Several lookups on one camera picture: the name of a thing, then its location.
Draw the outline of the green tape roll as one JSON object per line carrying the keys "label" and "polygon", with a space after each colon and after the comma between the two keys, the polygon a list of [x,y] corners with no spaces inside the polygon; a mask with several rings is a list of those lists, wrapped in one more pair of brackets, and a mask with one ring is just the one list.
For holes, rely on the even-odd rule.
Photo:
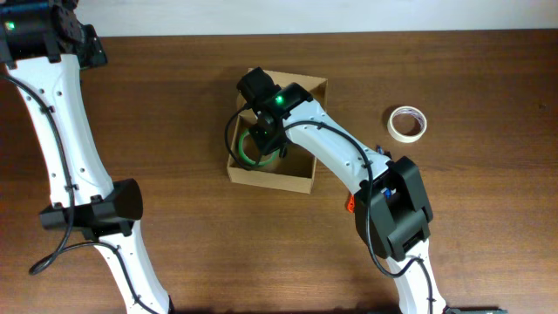
{"label": "green tape roll", "polygon": [[251,167],[265,167],[278,158],[278,151],[274,151],[272,154],[264,155],[259,161],[251,158],[246,151],[246,148],[248,147],[248,137],[250,136],[251,134],[249,130],[245,129],[238,139],[237,151],[244,163]]}

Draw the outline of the cardboard box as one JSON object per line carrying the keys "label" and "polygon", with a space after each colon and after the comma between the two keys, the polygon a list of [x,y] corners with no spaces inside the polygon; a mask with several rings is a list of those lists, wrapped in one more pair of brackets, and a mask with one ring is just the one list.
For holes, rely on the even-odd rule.
{"label": "cardboard box", "polygon": [[[326,109],[328,93],[326,78],[268,70],[264,72],[280,87],[285,87],[289,83],[298,83],[310,92],[323,109]],[[298,146],[289,146],[284,158],[277,155],[270,163],[256,170],[247,171],[241,168],[232,157],[228,157],[227,164],[228,177],[233,183],[305,194],[311,192],[315,170],[316,158]]]}

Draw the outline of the orange utility knife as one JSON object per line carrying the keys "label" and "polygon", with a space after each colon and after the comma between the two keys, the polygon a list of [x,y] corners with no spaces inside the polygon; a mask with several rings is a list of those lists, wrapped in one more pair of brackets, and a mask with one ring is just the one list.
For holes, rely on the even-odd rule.
{"label": "orange utility knife", "polygon": [[346,209],[348,212],[353,213],[355,211],[355,197],[350,195],[348,201],[346,202]]}

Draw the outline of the beige masking tape roll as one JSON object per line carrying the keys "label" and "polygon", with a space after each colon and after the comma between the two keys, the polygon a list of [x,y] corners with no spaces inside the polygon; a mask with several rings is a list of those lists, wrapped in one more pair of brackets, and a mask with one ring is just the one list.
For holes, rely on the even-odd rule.
{"label": "beige masking tape roll", "polygon": [[401,143],[418,141],[428,128],[428,120],[414,106],[399,106],[393,109],[386,123],[390,136]]}

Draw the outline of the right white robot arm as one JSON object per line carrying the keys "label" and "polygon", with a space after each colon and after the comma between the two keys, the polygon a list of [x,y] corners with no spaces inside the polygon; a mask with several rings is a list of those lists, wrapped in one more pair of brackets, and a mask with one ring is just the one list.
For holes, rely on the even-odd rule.
{"label": "right white robot arm", "polygon": [[258,152],[241,167],[255,170],[287,145],[321,161],[354,197],[358,235],[378,270],[394,280],[403,313],[445,313],[429,258],[432,207],[417,165],[393,160],[339,126],[309,91],[297,83],[281,87],[260,67],[237,83],[243,108],[255,114],[249,128]]}

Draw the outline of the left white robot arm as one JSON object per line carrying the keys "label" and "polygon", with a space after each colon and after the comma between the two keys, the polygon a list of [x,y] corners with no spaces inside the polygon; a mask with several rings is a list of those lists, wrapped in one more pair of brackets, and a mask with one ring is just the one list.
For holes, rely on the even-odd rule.
{"label": "left white robot arm", "polygon": [[142,238],[143,200],[134,179],[113,181],[95,146],[82,99],[80,73],[106,65],[107,56],[90,24],[79,22],[75,1],[1,3],[2,79],[21,94],[44,156],[50,203],[40,213],[44,229],[64,235],[29,270],[53,265],[74,231],[80,247],[104,258],[129,313],[172,313]]}

